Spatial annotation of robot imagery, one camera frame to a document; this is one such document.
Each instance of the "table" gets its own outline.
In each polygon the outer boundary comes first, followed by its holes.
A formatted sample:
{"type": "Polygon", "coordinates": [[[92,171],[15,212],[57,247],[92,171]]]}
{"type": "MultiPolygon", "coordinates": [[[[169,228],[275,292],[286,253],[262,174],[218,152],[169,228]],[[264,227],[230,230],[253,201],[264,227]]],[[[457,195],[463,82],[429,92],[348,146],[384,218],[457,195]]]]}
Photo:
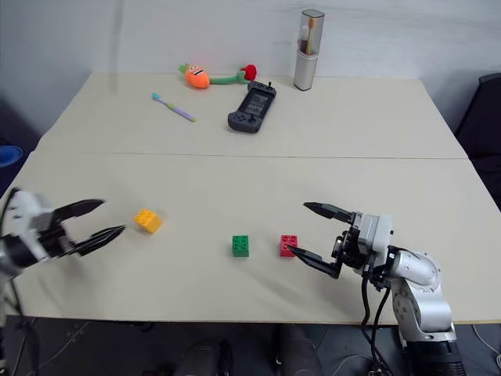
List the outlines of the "table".
{"type": "MultiPolygon", "coordinates": [[[[444,270],[456,322],[501,321],[487,276],[497,273],[501,215],[416,80],[317,78],[299,92],[273,78],[277,98],[257,135],[228,129],[242,85],[187,87],[178,75],[93,74],[13,185],[57,207],[106,205],[68,221],[73,238],[128,228],[106,248],[19,277],[27,314],[99,320],[351,324],[361,279],[332,280],[279,257],[281,234],[328,258],[346,226],[302,207],[320,201],[390,213],[395,244],[428,251],[444,270]],[[152,91],[196,115],[190,123],[152,91]],[[148,208],[164,225],[141,232],[148,208]],[[250,237],[233,258],[232,235],[250,237]]],[[[373,306],[380,294],[370,289],[373,306]]],[[[394,324],[387,305],[380,322],[394,324]]]]}
{"type": "Polygon", "coordinates": [[[418,80],[317,78],[301,92],[271,81],[277,97],[261,131],[228,127],[245,85],[193,89],[180,74],[93,74],[41,139],[56,153],[137,153],[260,157],[467,158],[418,80]],[[118,89],[112,81],[116,78],[118,89]],[[151,100],[158,92],[190,123],[151,100]]]}
{"type": "MultiPolygon", "coordinates": [[[[469,161],[368,158],[200,157],[35,152],[16,185],[60,206],[103,198],[67,222],[78,240],[128,228],[88,256],[33,266],[19,278],[27,314],[100,320],[253,321],[347,324],[362,318],[361,279],[330,279],[279,257],[280,234],[328,257],[346,227],[304,201],[391,213],[395,244],[428,251],[444,270],[454,320],[501,319],[497,274],[501,216],[469,161]],[[140,208],[159,213],[154,234],[134,226],[140,208]],[[233,258],[234,234],[250,257],[233,258]]],[[[376,305],[380,295],[370,289],[376,305]]],[[[394,324],[387,305],[383,324],[394,324]]]]}

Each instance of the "yellow lego brick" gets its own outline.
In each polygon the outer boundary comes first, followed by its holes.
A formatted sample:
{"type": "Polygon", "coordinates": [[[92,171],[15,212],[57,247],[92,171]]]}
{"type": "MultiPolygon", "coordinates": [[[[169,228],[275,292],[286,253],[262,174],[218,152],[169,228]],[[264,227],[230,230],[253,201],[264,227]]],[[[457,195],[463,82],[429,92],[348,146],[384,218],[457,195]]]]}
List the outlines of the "yellow lego brick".
{"type": "Polygon", "coordinates": [[[162,224],[162,220],[158,215],[148,209],[143,209],[134,217],[135,222],[143,229],[150,233],[157,231],[158,227],[162,224]]]}

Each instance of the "plush toy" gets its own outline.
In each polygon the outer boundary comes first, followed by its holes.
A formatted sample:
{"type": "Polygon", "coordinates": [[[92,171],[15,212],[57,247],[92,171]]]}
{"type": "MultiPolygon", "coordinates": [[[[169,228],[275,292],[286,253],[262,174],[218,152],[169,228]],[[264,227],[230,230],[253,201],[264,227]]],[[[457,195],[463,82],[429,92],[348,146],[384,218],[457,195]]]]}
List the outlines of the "plush toy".
{"type": "Polygon", "coordinates": [[[250,81],[253,81],[258,74],[256,66],[252,64],[240,68],[234,76],[220,78],[209,78],[209,74],[205,69],[195,64],[183,64],[179,67],[179,71],[185,75],[186,82],[198,89],[208,88],[210,84],[227,85],[236,82],[248,84],[250,81]]]}

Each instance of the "green plush stem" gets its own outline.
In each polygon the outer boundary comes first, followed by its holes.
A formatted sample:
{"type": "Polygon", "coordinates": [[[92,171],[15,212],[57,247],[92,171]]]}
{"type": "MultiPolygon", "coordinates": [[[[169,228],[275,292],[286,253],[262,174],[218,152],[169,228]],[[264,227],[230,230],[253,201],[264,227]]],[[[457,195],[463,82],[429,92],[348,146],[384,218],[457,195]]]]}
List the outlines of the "green plush stem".
{"type": "Polygon", "coordinates": [[[235,84],[237,83],[238,77],[237,76],[229,76],[229,77],[218,77],[218,78],[211,78],[211,84],[212,85],[228,85],[228,84],[235,84]]]}

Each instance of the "toy block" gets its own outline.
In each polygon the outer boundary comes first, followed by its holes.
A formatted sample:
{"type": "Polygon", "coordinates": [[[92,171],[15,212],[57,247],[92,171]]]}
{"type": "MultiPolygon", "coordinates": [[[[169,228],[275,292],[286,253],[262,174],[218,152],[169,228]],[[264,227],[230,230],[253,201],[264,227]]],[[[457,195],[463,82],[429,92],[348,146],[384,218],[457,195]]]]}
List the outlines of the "toy block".
{"type": "Polygon", "coordinates": [[[162,224],[162,220],[158,215],[148,209],[143,209],[134,217],[135,222],[143,229],[150,233],[157,231],[158,227],[162,224]]]}
{"type": "Polygon", "coordinates": [[[232,251],[234,257],[249,257],[248,235],[234,235],[232,239],[232,251]]]}
{"type": "Polygon", "coordinates": [[[294,257],[294,253],[287,247],[287,245],[292,245],[297,247],[297,236],[296,235],[282,235],[280,237],[280,256],[281,257],[294,257]]]}

